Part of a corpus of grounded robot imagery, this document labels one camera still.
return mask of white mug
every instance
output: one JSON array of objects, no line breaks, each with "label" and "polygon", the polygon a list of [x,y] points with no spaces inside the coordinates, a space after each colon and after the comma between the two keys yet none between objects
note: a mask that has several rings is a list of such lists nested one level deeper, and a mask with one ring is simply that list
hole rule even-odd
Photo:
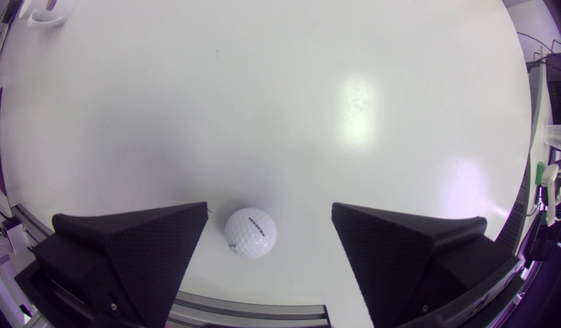
[{"label": "white mug", "polygon": [[19,9],[19,18],[28,19],[35,9],[45,9],[47,0],[25,0]]},{"label": "white mug", "polygon": [[37,9],[34,9],[27,19],[27,26],[32,29],[49,29],[63,25],[78,3],[78,0],[46,0],[45,7],[42,8],[42,1],[37,1],[39,2]]}]

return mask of golf ball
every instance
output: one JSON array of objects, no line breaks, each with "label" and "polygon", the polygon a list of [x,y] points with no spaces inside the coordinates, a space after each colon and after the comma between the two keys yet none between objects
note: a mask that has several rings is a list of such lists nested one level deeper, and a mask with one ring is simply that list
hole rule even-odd
[{"label": "golf ball", "polygon": [[230,216],[224,235],[237,255],[255,259],[266,255],[274,246],[276,225],[263,210],[243,208]]}]

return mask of white tabletop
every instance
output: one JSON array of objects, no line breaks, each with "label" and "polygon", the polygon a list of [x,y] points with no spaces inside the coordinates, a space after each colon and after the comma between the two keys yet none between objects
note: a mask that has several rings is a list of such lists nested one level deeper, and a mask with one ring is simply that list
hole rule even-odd
[{"label": "white tabletop", "polygon": [[[333,202],[484,216],[495,239],[530,145],[524,56],[500,0],[83,0],[16,21],[0,67],[12,204],[51,216],[207,201],[181,290],[370,318]],[[244,259],[226,219],[276,221]]]}]

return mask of green connector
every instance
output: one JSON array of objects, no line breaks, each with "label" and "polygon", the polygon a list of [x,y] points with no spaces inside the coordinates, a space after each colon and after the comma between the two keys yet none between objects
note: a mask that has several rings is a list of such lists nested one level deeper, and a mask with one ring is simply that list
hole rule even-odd
[{"label": "green connector", "polygon": [[536,169],[536,185],[541,184],[541,175],[543,174],[543,163],[537,162],[537,169]]}]

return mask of golf ball dimples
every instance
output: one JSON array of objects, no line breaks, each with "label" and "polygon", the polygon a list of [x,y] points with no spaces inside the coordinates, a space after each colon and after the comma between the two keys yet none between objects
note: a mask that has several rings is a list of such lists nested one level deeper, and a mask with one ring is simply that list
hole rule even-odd
[{"label": "golf ball dimples", "polygon": [[230,216],[224,235],[237,255],[255,259],[266,255],[274,246],[276,225],[263,210],[243,208]]}]

